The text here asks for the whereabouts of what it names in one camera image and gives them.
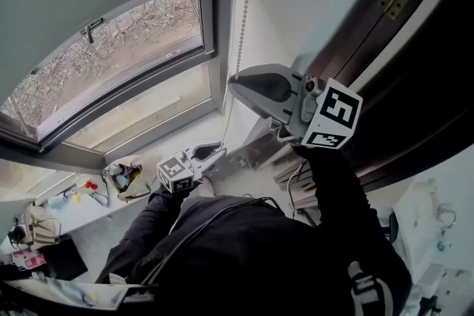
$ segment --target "person's arm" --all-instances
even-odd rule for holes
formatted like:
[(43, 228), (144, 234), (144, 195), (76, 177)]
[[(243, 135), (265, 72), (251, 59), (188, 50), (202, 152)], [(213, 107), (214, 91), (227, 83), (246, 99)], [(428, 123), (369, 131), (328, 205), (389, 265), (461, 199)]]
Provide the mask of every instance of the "person's arm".
[(295, 151), (310, 163), (321, 230), (334, 254), (346, 266), (357, 260), (366, 273), (382, 279), (392, 292), (394, 315), (399, 314), (412, 286), (410, 273), (385, 238), (356, 174), (338, 150), (300, 147)]
[(181, 204), (189, 194), (190, 191), (172, 194), (163, 186), (154, 192), (118, 245), (110, 250), (96, 283), (109, 283), (111, 272), (127, 277), (135, 264), (170, 233)]

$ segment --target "red object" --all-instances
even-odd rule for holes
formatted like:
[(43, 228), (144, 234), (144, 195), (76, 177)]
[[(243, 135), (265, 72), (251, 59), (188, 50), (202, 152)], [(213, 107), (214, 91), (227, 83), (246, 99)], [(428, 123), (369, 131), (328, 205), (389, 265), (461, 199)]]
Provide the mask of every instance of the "red object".
[(99, 186), (97, 186), (95, 183), (92, 183), (91, 181), (87, 181), (84, 187), (87, 189), (98, 189)]

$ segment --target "door hinge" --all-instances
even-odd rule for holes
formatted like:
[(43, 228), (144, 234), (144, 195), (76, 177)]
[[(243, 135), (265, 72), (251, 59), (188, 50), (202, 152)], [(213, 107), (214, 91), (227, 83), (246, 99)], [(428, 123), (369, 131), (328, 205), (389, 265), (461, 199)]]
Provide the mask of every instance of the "door hinge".
[(384, 9), (384, 13), (395, 20), (404, 9), (409, 0), (379, 0), (378, 5)]

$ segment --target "tiled floor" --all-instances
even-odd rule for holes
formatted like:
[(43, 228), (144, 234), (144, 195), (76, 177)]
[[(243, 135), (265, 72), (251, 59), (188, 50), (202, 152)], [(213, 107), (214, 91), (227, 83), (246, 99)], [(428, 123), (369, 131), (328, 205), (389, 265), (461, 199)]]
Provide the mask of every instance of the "tiled floor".
[[(259, 171), (243, 169), (230, 175), (223, 181), (213, 183), (216, 195), (242, 196), (251, 194), (254, 198), (271, 196), (276, 200), (285, 214), (291, 217), (290, 199), (276, 185), (273, 176), (277, 169), (264, 168)], [(147, 199), (138, 201), (128, 207), (114, 213), (111, 217), (96, 221), (71, 233), (79, 254), (82, 256), (89, 272), (85, 273), (77, 281), (93, 282), (101, 268), (104, 266), (109, 250), (121, 239), (132, 220), (143, 209)]]

